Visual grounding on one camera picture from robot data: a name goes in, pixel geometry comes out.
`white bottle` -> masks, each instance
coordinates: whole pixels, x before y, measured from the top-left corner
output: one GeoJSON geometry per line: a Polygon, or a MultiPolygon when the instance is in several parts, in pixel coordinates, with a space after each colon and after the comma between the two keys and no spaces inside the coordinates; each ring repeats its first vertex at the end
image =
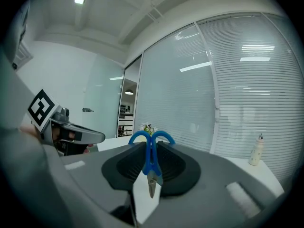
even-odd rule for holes
{"type": "Polygon", "coordinates": [[[249,158],[250,165],[258,165],[262,156],[263,149],[264,149],[264,139],[262,134],[260,134],[260,136],[256,140],[256,145],[254,146],[250,154],[250,158],[249,158]]]}

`person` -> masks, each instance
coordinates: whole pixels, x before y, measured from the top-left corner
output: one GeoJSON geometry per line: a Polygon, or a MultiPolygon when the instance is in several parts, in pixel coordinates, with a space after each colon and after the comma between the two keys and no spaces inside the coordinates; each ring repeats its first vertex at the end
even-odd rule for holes
{"type": "MultiPolygon", "coordinates": [[[[36,128],[35,125],[23,125],[19,128],[19,130],[23,133],[27,133],[35,138],[37,138],[40,142],[41,142],[41,138],[40,138],[40,132],[39,130],[36,128]]],[[[53,141],[56,142],[59,140],[59,136],[60,136],[60,128],[58,127],[54,127],[52,129],[52,137],[53,137],[53,141]]],[[[69,132],[68,134],[68,137],[71,139],[71,140],[74,140],[75,139],[75,133],[74,132],[69,132]]],[[[87,145],[87,148],[84,150],[84,154],[86,153],[90,153],[90,150],[89,148],[90,147],[93,147],[94,145],[93,144],[88,144],[87,145]]]]}

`shelf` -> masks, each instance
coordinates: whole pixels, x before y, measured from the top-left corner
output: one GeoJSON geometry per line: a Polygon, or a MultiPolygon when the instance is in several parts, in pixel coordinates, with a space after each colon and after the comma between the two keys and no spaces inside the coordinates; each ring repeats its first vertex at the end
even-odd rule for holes
{"type": "Polygon", "coordinates": [[[119,113],[120,116],[133,116],[133,113],[119,113]]]}
{"type": "Polygon", "coordinates": [[[133,131],[132,129],[131,130],[118,130],[119,132],[127,132],[127,131],[133,131]]]}

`white wall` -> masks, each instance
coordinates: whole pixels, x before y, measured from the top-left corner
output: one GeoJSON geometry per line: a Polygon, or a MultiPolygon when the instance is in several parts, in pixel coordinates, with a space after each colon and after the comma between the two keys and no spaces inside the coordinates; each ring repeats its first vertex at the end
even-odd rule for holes
{"type": "Polygon", "coordinates": [[[34,58],[17,71],[18,76],[34,94],[44,88],[70,110],[71,122],[82,124],[84,91],[96,54],[41,41],[34,41],[30,51],[34,58]]]}
{"type": "Polygon", "coordinates": [[[124,78],[129,79],[135,83],[138,83],[140,64],[141,64],[141,59],[138,59],[131,66],[129,66],[125,71],[124,78]]]}
{"type": "Polygon", "coordinates": [[[148,26],[132,42],[125,66],[170,33],[194,21],[233,12],[284,14],[273,0],[189,0],[165,13],[159,23],[148,26]]]}
{"type": "Polygon", "coordinates": [[[31,47],[33,41],[48,27],[49,21],[43,11],[44,6],[43,0],[30,0],[27,20],[28,27],[23,38],[23,42],[25,42],[28,47],[31,47]]]}
{"type": "Polygon", "coordinates": [[[127,47],[118,45],[113,39],[101,31],[85,28],[76,31],[70,25],[51,25],[37,38],[39,41],[59,43],[67,46],[91,51],[123,65],[127,57],[127,47]]]}

